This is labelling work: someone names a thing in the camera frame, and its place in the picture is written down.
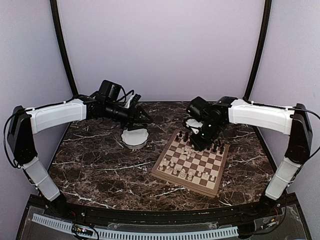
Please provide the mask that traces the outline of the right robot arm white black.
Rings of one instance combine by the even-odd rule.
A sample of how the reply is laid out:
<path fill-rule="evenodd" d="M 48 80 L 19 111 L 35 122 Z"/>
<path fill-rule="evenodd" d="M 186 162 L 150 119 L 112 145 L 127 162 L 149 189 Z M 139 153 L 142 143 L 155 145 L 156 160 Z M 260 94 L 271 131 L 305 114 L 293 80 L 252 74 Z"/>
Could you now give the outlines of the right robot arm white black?
<path fill-rule="evenodd" d="M 275 161 L 275 174 L 265 188 L 261 201 L 255 205 L 255 213 L 260 217 L 266 217 L 274 210 L 274 202 L 314 156 L 309 115 L 316 117 L 317 114 L 302 103 L 279 106 L 231 96 L 211 103 L 198 96 L 189 103 L 186 112 L 197 123 L 193 125 L 186 121 L 187 127 L 193 131 L 190 140 L 196 150 L 202 151 L 213 144 L 227 125 L 250 125 L 260 129 L 272 158 L 283 157 Z"/>

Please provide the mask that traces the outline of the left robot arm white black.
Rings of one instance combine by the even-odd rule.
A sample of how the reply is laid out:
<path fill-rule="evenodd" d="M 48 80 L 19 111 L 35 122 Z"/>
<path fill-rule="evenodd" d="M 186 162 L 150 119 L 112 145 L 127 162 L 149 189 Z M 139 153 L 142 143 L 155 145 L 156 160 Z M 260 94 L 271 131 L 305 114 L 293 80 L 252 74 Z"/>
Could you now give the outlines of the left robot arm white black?
<path fill-rule="evenodd" d="M 99 90 L 91 95 L 77 94 L 69 100 L 37 107 L 16 106 L 3 128 L 4 152 L 11 152 L 9 163 L 22 169 L 32 185 L 51 203 L 51 210 L 60 218 L 71 213 L 48 173 L 67 124 L 91 119 L 110 119 L 122 129 L 136 130 L 153 122 L 138 104 L 141 95 L 109 80 L 103 80 Z"/>

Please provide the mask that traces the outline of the wooden chessboard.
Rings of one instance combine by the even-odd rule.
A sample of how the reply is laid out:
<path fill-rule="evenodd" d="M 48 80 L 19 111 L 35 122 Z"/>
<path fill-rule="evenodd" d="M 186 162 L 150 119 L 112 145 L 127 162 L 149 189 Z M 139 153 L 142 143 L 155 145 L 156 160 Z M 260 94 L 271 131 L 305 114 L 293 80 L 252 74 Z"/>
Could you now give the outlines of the wooden chessboard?
<path fill-rule="evenodd" d="M 196 151 L 189 140 L 185 140 L 185 131 L 175 130 L 168 143 L 161 152 L 158 160 L 151 170 L 151 174 L 171 184 L 183 186 L 188 190 L 214 198 L 222 179 L 229 145 L 212 145 L 203 151 Z M 170 173 L 166 173 L 166 167 L 170 166 Z M 177 174 L 173 174 L 174 167 L 177 167 Z M 180 177 L 181 169 L 185 169 L 185 178 Z M 188 180 L 188 173 L 193 173 L 192 181 Z"/>

